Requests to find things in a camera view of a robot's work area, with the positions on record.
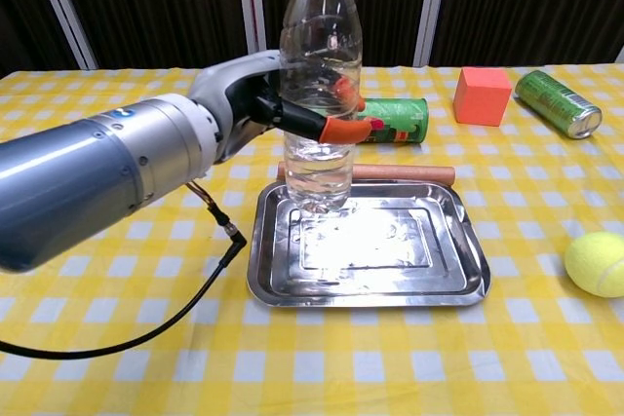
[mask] green can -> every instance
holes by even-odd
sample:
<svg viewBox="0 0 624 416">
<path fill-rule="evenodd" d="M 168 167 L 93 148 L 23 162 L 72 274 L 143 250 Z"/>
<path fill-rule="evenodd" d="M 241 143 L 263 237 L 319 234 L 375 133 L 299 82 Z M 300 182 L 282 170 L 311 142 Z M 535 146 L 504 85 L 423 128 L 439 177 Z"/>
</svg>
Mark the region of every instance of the green can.
<svg viewBox="0 0 624 416">
<path fill-rule="evenodd" d="M 367 107 L 360 117 L 376 117 L 383 129 L 372 131 L 368 143 L 420 143 L 429 124 L 427 101 L 424 99 L 366 99 Z"/>
<path fill-rule="evenodd" d="M 516 95 L 570 138 L 585 138 L 603 121 L 601 109 L 541 70 L 520 79 Z"/>
</svg>

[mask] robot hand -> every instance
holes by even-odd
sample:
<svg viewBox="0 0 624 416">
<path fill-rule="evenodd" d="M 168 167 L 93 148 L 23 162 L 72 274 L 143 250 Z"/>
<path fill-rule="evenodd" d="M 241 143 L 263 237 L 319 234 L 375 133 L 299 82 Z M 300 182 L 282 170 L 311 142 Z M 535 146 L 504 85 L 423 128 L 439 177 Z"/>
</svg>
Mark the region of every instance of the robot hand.
<svg viewBox="0 0 624 416">
<path fill-rule="evenodd" d="M 37 267 L 176 188 L 277 127 L 356 143 L 370 121 L 340 121 L 279 99 L 275 51 L 200 72 L 188 97 L 161 95 L 0 144 L 0 269 Z M 341 100 L 359 99 L 337 74 Z"/>
</svg>

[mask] stainless steel tray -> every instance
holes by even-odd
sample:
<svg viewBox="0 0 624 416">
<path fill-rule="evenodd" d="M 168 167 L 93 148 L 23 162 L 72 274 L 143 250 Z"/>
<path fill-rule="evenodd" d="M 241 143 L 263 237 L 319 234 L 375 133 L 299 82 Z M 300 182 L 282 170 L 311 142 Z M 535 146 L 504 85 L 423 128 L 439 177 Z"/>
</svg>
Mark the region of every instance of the stainless steel tray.
<svg viewBox="0 0 624 416">
<path fill-rule="evenodd" d="M 276 182 L 258 198 L 248 269 L 271 306 L 468 306 L 489 267 L 466 210 L 429 182 L 359 181 L 341 211 L 296 208 Z"/>
</svg>

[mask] yellow ball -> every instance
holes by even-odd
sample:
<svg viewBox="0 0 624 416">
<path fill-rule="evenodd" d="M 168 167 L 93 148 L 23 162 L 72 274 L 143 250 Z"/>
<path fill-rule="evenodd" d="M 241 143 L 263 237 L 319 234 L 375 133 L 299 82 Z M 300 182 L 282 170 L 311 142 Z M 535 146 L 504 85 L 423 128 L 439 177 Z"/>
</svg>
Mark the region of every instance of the yellow ball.
<svg viewBox="0 0 624 416">
<path fill-rule="evenodd" d="M 590 233 L 565 251 L 565 270 L 587 292 L 601 297 L 624 296 L 624 236 Z"/>
</svg>

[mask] soda can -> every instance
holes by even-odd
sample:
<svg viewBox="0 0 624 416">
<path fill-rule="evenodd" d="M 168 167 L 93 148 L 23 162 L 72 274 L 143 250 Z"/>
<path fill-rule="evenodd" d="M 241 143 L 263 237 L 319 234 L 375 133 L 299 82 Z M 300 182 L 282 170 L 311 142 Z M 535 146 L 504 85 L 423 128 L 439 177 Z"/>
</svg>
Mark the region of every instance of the soda can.
<svg viewBox="0 0 624 416">
<path fill-rule="evenodd" d="M 383 129 L 372 131 L 368 143 L 420 143 L 429 124 L 425 99 L 367 98 L 359 117 L 383 121 Z"/>
<path fill-rule="evenodd" d="M 520 79 L 516 95 L 570 138 L 585 138 L 603 121 L 601 109 L 541 70 Z"/>
</svg>

